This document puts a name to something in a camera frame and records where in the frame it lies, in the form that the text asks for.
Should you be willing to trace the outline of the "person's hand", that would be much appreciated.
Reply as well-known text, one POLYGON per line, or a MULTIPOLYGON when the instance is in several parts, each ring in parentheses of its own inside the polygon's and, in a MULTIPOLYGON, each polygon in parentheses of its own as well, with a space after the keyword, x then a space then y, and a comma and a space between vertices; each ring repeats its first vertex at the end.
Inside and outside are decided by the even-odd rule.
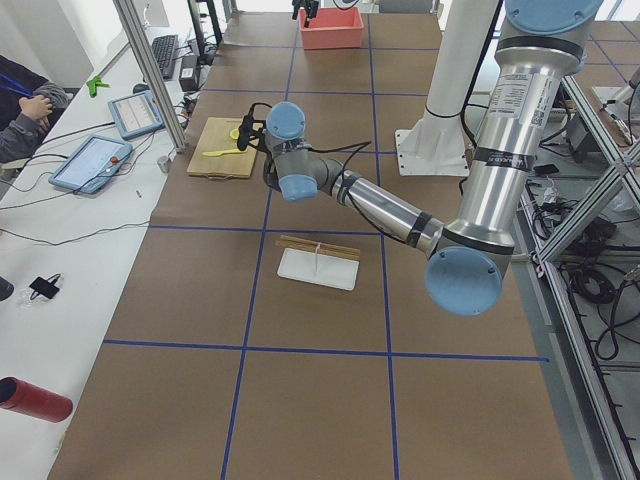
POLYGON ((51 100, 43 95, 34 97, 22 97, 19 99, 21 113, 31 119, 44 132, 50 129, 48 120, 49 115, 53 112, 51 100))

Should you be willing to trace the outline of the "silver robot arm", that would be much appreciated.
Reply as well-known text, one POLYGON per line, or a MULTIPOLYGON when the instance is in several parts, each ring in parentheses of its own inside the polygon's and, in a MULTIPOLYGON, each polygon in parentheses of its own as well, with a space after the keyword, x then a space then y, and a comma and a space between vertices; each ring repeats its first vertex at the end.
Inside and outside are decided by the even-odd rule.
POLYGON ((596 1, 509 1, 496 49, 500 75, 479 130, 457 217, 443 223, 350 171, 316 158, 306 119, 276 104, 264 127, 266 183, 289 202, 319 192, 429 258, 425 285, 444 310, 462 316, 492 308, 514 242, 509 228, 532 170, 563 77, 576 72, 599 9, 596 1))

